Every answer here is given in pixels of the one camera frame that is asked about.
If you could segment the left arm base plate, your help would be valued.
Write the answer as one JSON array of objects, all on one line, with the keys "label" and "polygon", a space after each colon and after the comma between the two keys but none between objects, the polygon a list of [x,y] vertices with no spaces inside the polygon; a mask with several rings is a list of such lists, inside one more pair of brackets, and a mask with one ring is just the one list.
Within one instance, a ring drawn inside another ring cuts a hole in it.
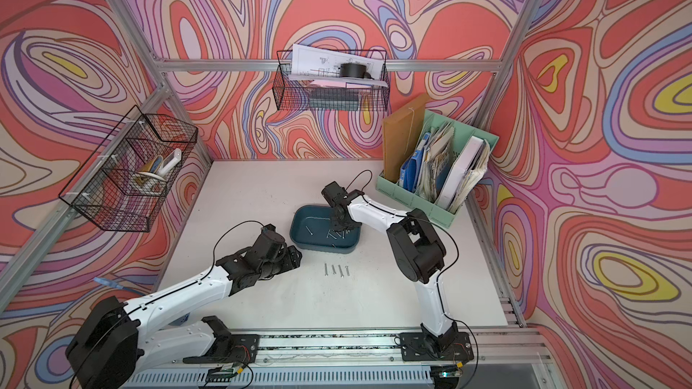
[{"label": "left arm base plate", "polygon": [[183,358],[185,364],[252,364],[255,362],[260,336],[257,334],[240,334],[222,337],[202,356]]}]

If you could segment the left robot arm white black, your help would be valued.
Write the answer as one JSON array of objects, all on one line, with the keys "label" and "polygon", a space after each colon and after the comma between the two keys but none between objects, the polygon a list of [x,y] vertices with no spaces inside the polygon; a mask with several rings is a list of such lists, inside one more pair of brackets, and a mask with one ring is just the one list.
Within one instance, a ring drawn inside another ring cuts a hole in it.
[{"label": "left robot arm white black", "polygon": [[181,326],[194,311],[298,269],[302,254],[272,224],[261,225],[252,245],[178,284],[135,299],[111,295],[98,302],[66,348],[72,385],[119,388],[132,376],[173,363],[209,365],[215,375],[239,375],[254,363],[259,338],[235,335],[209,315]]}]

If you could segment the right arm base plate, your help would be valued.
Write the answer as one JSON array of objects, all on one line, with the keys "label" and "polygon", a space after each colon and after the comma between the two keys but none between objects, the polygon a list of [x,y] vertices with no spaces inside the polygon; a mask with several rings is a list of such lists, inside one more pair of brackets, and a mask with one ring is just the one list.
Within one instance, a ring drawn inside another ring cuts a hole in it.
[{"label": "right arm base plate", "polygon": [[475,359],[474,344],[467,332],[434,337],[418,332],[402,332],[395,337],[405,362],[454,361],[466,364]]}]

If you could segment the teal plastic storage tray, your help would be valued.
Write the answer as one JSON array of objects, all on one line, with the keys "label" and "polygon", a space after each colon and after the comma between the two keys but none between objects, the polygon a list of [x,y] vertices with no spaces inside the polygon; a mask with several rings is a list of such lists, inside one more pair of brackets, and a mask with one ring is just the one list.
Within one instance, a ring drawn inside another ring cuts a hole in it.
[{"label": "teal plastic storage tray", "polygon": [[304,205],[294,215],[290,239],[301,250],[348,254],[360,242],[360,229],[337,232],[332,225],[332,209],[325,205]]}]

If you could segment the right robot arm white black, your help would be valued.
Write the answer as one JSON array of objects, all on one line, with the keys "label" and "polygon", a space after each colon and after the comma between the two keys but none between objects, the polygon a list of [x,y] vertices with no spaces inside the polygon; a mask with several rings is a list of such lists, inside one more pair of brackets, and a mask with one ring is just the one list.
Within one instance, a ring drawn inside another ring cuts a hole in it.
[{"label": "right robot arm white black", "polygon": [[445,313],[439,285],[447,251],[426,214],[419,209],[406,212],[376,203],[364,192],[348,191],[335,181],[326,185],[321,194],[332,209],[335,230],[349,231],[366,225],[387,236],[400,272],[416,285],[423,351],[441,358],[459,330]]}]

